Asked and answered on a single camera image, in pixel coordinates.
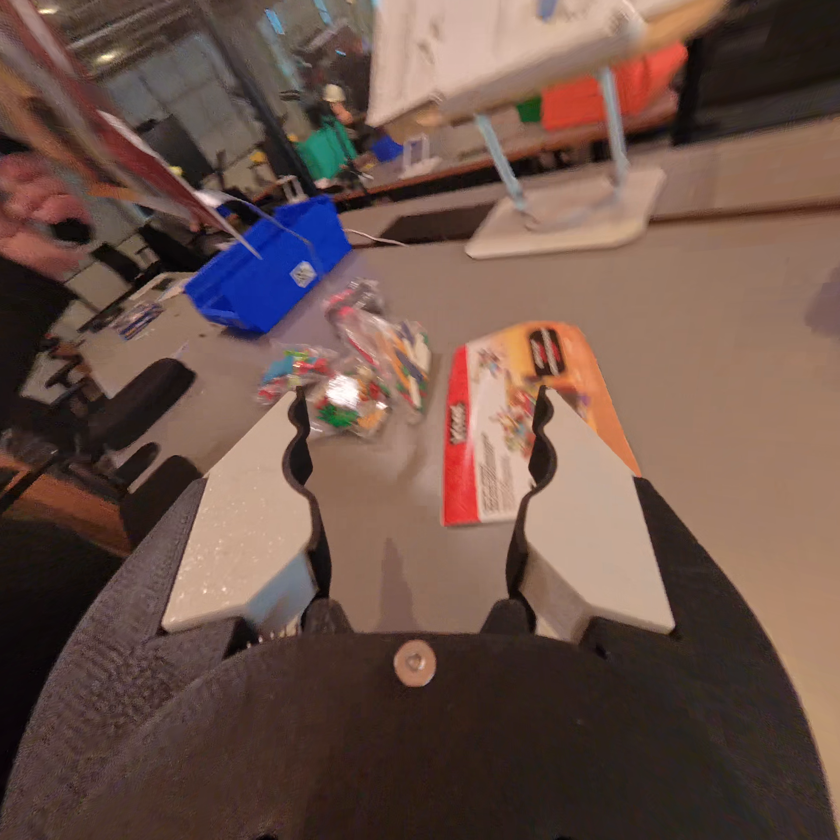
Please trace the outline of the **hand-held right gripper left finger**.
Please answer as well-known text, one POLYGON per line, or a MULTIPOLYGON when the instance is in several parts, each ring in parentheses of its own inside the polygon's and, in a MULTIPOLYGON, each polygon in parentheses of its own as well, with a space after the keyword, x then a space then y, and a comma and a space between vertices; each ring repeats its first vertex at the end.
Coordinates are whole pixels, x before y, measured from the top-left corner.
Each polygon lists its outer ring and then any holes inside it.
POLYGON ((243 620, 284 632, 328 597, 332 563, 312 474, 303 390, 287 393, 205 476, 162 628, 243 620))

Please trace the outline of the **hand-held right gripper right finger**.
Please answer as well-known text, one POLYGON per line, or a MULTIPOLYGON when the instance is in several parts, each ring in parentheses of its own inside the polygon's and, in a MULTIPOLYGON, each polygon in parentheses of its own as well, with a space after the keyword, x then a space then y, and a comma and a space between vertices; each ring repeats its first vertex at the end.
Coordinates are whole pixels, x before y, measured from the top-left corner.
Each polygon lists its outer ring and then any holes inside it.
POLYGON ((509 596, 535 634, 579 643, 595 619, 668 635, 676 628, 634 472, 553 389, 542 387, 507 556, 509 596))

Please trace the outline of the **toy instruction booklet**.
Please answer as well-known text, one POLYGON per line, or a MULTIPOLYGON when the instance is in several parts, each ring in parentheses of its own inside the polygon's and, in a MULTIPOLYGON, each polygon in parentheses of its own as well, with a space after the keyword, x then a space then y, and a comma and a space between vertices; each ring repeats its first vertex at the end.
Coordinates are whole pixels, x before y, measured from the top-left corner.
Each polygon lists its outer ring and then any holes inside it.
POLYGON ((516 518, 521 499, 534 486, 532 425, 542 386, 559 393, 641 476, 582 330, 567 322, 520 322, 454 352, 445 413, 443 525, 516 518))

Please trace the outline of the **printed plastic toy bag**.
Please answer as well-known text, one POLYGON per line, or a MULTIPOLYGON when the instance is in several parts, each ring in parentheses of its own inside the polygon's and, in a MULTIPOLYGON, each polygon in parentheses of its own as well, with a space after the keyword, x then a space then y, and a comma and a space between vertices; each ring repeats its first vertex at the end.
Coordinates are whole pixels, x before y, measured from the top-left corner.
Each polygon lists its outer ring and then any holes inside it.
POLYGON ((87 194, 214 227, 267 262, 220 216, 235 198, 197 190, 131 130, 96 90, 67 43, 33 2, 1 3, 2 155, 34 152, 75 173, 87 194))

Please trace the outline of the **person's left forearm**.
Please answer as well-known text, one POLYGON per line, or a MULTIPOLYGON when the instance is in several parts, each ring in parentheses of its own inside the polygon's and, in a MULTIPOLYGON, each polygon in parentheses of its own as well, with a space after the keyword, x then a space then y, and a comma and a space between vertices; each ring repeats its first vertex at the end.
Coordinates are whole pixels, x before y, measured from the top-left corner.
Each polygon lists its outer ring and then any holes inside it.
POLYGON ((65 284, 1 258, 1 429, 25 386, 41 344, 76 295, 65 284))

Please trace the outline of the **person's left hand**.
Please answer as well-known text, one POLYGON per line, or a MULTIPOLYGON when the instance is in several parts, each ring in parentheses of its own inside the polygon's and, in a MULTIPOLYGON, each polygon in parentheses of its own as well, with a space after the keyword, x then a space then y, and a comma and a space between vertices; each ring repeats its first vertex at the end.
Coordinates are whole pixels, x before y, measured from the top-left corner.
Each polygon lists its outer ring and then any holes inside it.
POLYGON ((1 256, 63 283, 89 250, 92 221, 69 187, 35 154, 8 154, 1 162, 1 256), (80 223, 81 243, 55 236, 53 226, 80 223))

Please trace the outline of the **clear bag of snowflake connectors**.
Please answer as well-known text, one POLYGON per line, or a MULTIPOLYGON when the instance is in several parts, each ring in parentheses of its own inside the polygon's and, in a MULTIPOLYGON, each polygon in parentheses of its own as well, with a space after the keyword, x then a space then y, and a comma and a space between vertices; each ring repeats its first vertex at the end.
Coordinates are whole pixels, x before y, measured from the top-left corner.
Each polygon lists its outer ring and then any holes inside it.
POLYGON ((307 394, 312 435, 353 435, 374 438, 392 410, 392 394, 383 380, 368 369, 336 372, 307 394))

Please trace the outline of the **clear bag blue red pieces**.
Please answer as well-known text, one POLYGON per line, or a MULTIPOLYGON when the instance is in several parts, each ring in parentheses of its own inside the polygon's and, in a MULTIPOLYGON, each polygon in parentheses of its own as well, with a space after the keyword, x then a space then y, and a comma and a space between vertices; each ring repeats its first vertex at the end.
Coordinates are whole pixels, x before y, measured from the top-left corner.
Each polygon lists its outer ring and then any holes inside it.
POLYGON ((337 359, 338 354, 334 350, 320 346, 282 346, 261 377, 257 402, 269 406, 299 387, 306 389, 325 381, 333 372, 337 359))

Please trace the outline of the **person's black clothing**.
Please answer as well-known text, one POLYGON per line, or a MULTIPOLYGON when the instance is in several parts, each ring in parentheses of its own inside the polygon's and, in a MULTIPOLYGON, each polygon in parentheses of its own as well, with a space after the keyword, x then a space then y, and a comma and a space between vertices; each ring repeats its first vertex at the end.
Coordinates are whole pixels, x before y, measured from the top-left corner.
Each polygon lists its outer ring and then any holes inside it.
POLYGON ((67 640, 123 558, 46 521, 1 520, 1 794, 67 640))

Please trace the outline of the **grey table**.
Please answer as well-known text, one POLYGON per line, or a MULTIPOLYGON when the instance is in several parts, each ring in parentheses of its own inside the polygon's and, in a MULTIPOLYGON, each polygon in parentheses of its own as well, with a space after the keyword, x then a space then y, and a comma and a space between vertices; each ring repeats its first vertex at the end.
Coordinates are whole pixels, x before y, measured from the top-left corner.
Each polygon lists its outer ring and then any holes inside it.
POLYGON ((125 341, 110 325, 99 332, 86 332, 79 344, 80 355, 96 386, 106 397, 114 397, 136 375, 163 358, 181 359, 200 340, 211 339, 222 327, 207 321, 184 292, 193 275, 165 272, 134 292, 122 305, 123 312, 139 302, 156 301, 164 312, 142 333, 125 341))

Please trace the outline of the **clear bag of toy rods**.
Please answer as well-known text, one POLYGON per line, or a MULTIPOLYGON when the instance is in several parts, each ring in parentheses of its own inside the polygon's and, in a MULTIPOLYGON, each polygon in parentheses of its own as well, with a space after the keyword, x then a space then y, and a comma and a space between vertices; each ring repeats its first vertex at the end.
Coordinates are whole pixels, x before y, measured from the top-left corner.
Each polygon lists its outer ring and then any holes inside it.
POLYGON ((425 328, 414 320, 391 321, 363 311, 358 315, 360 347, 370 358, 406 417, 425 417, 432 352, 425 328))

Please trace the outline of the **colourful printed sheet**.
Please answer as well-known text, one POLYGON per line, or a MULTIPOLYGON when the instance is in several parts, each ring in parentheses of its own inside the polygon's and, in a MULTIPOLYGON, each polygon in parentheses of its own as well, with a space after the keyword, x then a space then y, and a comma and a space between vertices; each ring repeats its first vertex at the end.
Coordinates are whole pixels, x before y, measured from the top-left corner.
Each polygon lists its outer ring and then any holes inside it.
POLYGON ((110 328, 122 340, 130 341, 146 330, 163 312, 164 306, 159 302, 139 302, 131 309, 120 314, 110 324, 110 328))

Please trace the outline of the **white document stand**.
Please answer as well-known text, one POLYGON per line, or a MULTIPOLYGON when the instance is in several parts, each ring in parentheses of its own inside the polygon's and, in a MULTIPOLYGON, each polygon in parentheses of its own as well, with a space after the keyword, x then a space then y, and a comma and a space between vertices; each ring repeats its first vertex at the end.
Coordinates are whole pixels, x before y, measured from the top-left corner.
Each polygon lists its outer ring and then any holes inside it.
POLYGON ((623 58, 614 59, 598 69, 588 70, 582 76, 559 81, 575 81, 586 75, 594 75, 597 79, 605 107, 605 126, 612 156, 610 175, 572 181, 563 186, 538 187, 527 192, 514 175, 490 121, 492 113, 522 99, 454 119, 446 119, 438 106, 428 104, 379 127, 393 132, 396 139, 404 140, 411 139, 419 131, 444 125, 456 125, 469 120, 475 123, 507 190, 507 197, 495 205, 468 242, 465 251, 470 258, 490 259, 608 249, 628 244, 646 232, 666 175, 659 166, 634 167, 627 159, 613 67, 621 61, 642 56, 694 34, 717 16, 726 3, 630 3, 646 23, 644 38, 623 58))

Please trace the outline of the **black desk mat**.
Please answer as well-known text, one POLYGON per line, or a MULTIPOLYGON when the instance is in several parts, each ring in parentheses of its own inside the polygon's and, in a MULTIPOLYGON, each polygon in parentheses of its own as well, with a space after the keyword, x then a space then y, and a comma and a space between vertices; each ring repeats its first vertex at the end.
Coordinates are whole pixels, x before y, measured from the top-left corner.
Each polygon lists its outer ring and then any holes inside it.
POLYGON ((466 242, 494 207, 494 203, 483 203, 403 215, 376 237, 408 246, 466 242))

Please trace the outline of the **green tote bag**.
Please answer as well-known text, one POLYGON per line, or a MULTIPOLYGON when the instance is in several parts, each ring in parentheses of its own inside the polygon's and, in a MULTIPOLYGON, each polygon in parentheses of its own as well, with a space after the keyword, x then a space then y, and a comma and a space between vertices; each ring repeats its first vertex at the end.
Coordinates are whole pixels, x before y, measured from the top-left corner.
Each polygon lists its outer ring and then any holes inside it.
POLYGON ((334 120, 322 122, 304 141, 295 143, 295 148, 315 182, 332 180, 358 155, 344 126, 334 120))

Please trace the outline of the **white helmeted mannequin head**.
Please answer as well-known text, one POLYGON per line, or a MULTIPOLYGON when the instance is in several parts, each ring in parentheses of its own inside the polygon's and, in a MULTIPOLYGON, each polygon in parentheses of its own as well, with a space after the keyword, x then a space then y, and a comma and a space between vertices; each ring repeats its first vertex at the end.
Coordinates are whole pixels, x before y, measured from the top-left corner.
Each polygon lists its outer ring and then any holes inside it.
POLYGON ((329 107, 333 117, 343 126, 349 128, 354 123, 354 115, 350 110, 344 90, 337 84, 328 83, 322 88, 322 100, 329 107))

